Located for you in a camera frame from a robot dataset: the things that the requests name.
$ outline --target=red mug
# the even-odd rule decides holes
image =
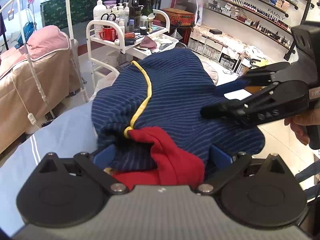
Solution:
[[[102,40],[107,41],[115,41],[118,38],[117,32],[114,28],[103,27],[102,32],[100,32],[99,35]]]

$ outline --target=yellow drawstring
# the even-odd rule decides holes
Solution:
[[[130,126],[128,126],[126,129],[124,129],[124,137],[129,138],[128,136],[128,131],[133,130],[134,123],[138,119],[138,117],[142,114],[143,110],[146,108],[151,96],[152,96],[152,86],[151,86],[151,81],[146,73],[146,71],[138,64],[136,61],[132,61],[131,64],[134,64],[143,74],[144,78],[146,79],[148,90],[147,90],[147,98],[143,100],[141,105],[138,107],[137,111],[134,113],[133,117],[131,118],[130,121]]]

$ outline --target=striped fabric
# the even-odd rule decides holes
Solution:
[[[202,106],[226,100],[215,95],[215,86],[199,58],[189,49],[172,49],[139,61],[152,83],[152,97],[134,128],[159,126],[176,145],[198,156],[205,164],[211,144],[233,155],[239,151],[259,153],[264,136],[258,128],[243,129],[230,120],[204,120]],[[150,145],[125,139],[124,129],[147,96],[143,74],[128,65],[111,87],[97,93],[92,105],[92,122],[98,146],[115,145],[110,167],[120,171],[153,169]]]

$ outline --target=pink blanket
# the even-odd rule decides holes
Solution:
[[[57,26],[49,25],[34,32],[28,42],[27,47],[33,61],[55,51],[69,49],[68,37],[60,32]],[[24,46],[19,49],[15,47],[0,55],[0,79],[4,77],[17,63],[27,60]]]

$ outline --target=white stripe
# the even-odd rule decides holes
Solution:
[[[30,137],[30,141],[31,141],[31,147],[32,147],[32,153],[33,153],[33,157],[36,161],[36,165],[38,165],[38,161],[37,161],[37,158],[36,158],[36,154],[35,154],[35,151],[33,149],[33,141],[32,141],[32,136]]]
[[[40,159],[40,155],[39,155],[39,152],[38,152],[37,141],[36,141],[35,135],[33,134],[32,136],[33,136],[33,139],[34,139],[34,141],[35,141],[36,153],[37,153],[37,156],[38,156],[38,160],[39,160],[39,162],[40,162],[41,159]]]

